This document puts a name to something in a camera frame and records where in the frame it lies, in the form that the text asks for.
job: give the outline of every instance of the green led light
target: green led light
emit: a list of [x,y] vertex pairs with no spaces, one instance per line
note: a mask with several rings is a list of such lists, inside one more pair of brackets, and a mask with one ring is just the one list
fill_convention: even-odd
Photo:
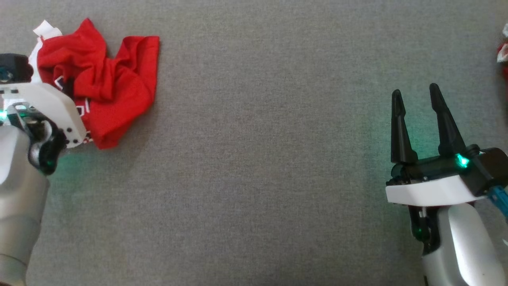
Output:
[[459,164],[461,168],[466,168],[468,163],[469,159],[462,157],[460,154],[457,154],[457,164]]
[[415,232],[413,235],[414,235],[414,237],[416,238],[416,240],[418,240],[418,241],[422,241],[422,238],[423,238],[423,231],[422,231],[422,229],[421,229],[421,228],[418,228],[418,229],[416,230],[416,232]]

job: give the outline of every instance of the gray table surface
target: gray table surface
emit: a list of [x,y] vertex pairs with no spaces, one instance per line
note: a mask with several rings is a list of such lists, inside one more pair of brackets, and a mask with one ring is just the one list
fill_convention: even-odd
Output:
[[[85,17],[112,55],[160,35],[156,101],[118,148],[60,161],[29,285],[421,285],[384,193],[391,92],[421,157],[431,82],[466,143],[508,149],[505,0],[2,0],[0,51]],[[478,209],[508,268],[501,215]]]

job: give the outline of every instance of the red object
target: red object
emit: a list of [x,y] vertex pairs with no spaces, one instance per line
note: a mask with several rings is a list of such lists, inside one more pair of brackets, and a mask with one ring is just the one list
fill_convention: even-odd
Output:
[[74,80],[74,102],[99,149],[112,148],[155,99],[159,37],[123,39],[114,59],[89,19],[70,35],[44,40],[37,65],[43,82]]
[[[501,49],[503,48],[503,46],[505,45],[506,43],[503,43],[501,44],[498,48],[497,48],[497,53],[499,54],[499,52],[501,51]],[[506,80],[508,80],[508,66],[506,65],[503,65],[503,76]]]

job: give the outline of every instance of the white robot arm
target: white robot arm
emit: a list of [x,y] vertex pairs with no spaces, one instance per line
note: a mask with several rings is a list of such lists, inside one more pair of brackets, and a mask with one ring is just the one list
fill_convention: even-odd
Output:
[[0,55],[1,286],[25,286],[46,203],[46,176],[55,171],[60,152],[86,136],[72,99],[48,84],[23,82],[30,75],[25,56]]
[[489,197],[508,216],[508,157],[498,148],[466,147],[436,84],[430,86],[437,114],[439,156],[418,159],[411,148],[398,90],[392,94],[392,179],[386,195],[407,205],[411,232],[423,243],[427,286],[504,286],[496,251],[474,208]]

